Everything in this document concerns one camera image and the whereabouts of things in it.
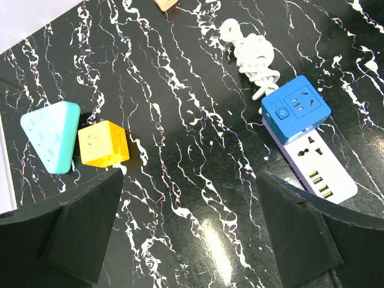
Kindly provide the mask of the yellow cube socket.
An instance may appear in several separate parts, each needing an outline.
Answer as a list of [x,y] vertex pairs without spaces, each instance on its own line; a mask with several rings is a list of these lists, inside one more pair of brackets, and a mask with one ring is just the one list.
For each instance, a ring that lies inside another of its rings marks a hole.
[[82,164],[105,168],[130,159],[125,130],[104,120],[77,132]]

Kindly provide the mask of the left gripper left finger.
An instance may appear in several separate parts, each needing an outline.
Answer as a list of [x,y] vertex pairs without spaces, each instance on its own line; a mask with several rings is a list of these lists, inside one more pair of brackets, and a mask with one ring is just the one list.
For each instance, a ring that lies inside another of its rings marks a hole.
[[1,214],[1,287],[98,283],[123,186],[112,168],[61,194]]

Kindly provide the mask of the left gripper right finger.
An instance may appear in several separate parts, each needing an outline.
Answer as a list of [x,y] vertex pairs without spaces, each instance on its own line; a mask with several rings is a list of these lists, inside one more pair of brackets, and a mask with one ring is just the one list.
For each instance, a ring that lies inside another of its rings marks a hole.
[[257,190],[283,287],[383,287],[383,220],[267,171]]

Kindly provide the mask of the blue cube plug adapter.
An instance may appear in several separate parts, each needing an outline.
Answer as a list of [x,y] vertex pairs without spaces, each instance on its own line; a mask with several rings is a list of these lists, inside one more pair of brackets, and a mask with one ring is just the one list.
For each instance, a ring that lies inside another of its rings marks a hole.
[[304,75],[262,99],[262,118],[282,145],[319,127],[330,114],[331,108]]

